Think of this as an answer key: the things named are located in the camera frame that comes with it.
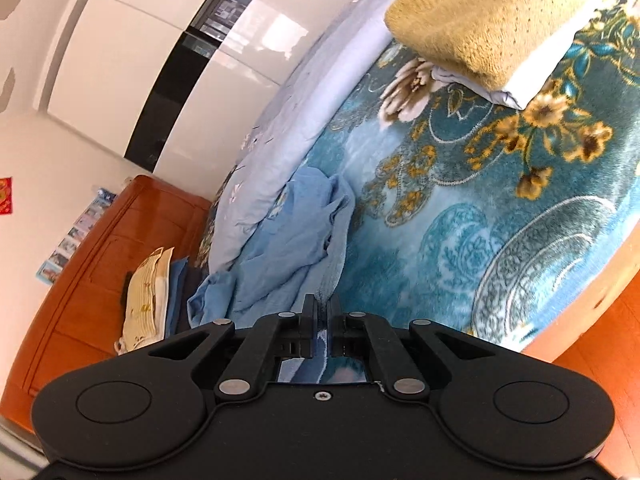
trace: orange leather headboard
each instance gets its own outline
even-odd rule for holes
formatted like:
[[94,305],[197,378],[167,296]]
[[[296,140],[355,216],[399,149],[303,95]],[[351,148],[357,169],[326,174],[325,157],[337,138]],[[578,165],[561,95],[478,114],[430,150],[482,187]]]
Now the orange leather headboard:
[[127,272],[154,249],[196,257],[210,203],[147,176],[117,197],[51,287],[9,375],[0,415],[33,433],[31,405],[61,375],[115,355]]

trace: bed frame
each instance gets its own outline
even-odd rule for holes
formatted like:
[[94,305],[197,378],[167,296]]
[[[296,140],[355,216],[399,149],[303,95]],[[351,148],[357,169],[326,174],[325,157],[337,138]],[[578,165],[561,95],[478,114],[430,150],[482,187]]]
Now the bed frame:
[[[33,433],[31,405],[50,381],[115,355],[126,274],[158,247],[195,257],[210,203],[147,176],[137,177],[80,245],[34,318],[0,400],[0,416]],[[525,353],[551,362],[617,298],[640,267],[636,227],[606,269]]]

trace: red decoration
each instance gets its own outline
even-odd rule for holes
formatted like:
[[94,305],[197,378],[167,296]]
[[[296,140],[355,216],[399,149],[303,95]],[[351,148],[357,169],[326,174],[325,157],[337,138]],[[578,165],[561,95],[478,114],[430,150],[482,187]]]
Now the red decoration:
[[11,177],[0,178],[0,215],[10,215],[13,212]]

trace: mustard sweater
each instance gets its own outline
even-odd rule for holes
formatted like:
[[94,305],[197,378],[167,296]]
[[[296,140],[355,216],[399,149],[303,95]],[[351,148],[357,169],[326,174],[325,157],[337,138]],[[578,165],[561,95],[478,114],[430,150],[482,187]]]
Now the mustard sweater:
[[423,58],[499,90],[587,0],[396,0],[385,23]]

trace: orange floor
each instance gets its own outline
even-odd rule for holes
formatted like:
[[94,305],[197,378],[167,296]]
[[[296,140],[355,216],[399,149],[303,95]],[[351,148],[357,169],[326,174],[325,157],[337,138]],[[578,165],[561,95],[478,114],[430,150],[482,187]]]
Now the orange floor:
[[640,476],[640,274],[556,364],[607,391],[616,425],[598,460],[615,476]]

